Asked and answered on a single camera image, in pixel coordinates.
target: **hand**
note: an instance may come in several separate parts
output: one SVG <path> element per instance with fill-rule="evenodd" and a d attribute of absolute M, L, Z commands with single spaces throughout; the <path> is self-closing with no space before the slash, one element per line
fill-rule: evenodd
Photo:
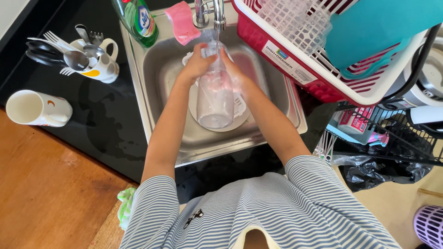
<path fill-rule="evenodd" d="M 231 76 L 234 92 L 241 92 L 243 83 L 250 79 L 241 71 L 240 67 L 231 61 L 229 56 L 226 54 L 224 47 L 222 47 L 220 50 L 220 57 L 225 64 L 226 71 L 229 73 L 229 76 Z"/>
<path fill-rule="evenodd" d="M 209 65 L 217 60 L 217 55 L 214 54 L 210 57 L 202 57 L 202 48 L 207 47 L 206 43 L 199 43 L 194 46 L 194 53 L 192 54 L 186 66 L 180 72 L 180 75 L 191 79 L 192 84 L 195 83 L 198 77 L 204 75 L 209 68 Z"/>

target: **purple laundry basket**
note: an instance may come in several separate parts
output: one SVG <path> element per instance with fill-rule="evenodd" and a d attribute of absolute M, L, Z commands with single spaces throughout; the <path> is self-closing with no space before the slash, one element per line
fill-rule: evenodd
<path fill-rule="evenodd" d="M 414 216 L 414 230 L 433 249 L 443 249 L 443 207 L 423 206 Z"/>

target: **red dish drainer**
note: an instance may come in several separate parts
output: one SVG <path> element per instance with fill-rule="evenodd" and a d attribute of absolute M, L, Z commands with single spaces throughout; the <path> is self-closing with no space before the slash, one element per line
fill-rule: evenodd
<path fill-rule="evenodd" d="M 311 15 L 319 8 L 339 14 L 357 1 L 320 0 L 308 10 L 308 14 Z M 232 4 L 238 13 L 238 36 L 294 83 L 325 103 L 348 100 L 361 107 L 377 104 L 400 75 L 426 34 L 424 31 L 415 35 L 404 50 L 391 57 L 389 65 L 380 68 L 372 76 L 349 80 L 332 66 L 323 48 L 308 56 L 262 20 L 257 15 L 261 9 L 258 0 L 232 0 Z M 349 71 L 358 73 L 365 70 L 395 47 L 393 45 L 352 65 Z"/>

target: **green towel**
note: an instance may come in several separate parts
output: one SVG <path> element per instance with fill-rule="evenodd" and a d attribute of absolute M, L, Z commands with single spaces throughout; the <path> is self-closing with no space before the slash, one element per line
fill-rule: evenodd
<path fill-rule="evenodd" d="M 131 187 L 123 190 L 117 195 L 117 198 L 122 202 L 120 208 L 118 209 L 117 217 L 120 220 L 120 227 L 123 229 L 123 231 L 128 229 L 129 218 L 131 217 L 132 199 L 134 198 L 135 192 L 136 188 Z"/>

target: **chrome faucet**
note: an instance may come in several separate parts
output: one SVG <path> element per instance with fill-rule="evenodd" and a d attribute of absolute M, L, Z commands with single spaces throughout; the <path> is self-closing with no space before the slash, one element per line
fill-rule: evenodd
<path fill-rule="evenodd" d="M 209 23 L 208 14 L 214 13 L 214 30 L 221 32 L 226 29 L 225 6 L 223 0 L 209 0 L 209 2 L 213 2 L 213 9 L 208 7 L 208 1 L 205 3 L 205 0 L 195 0 L 195 13 L 192 16 L 194 26 L 198 28 L 206 27 Z"/>

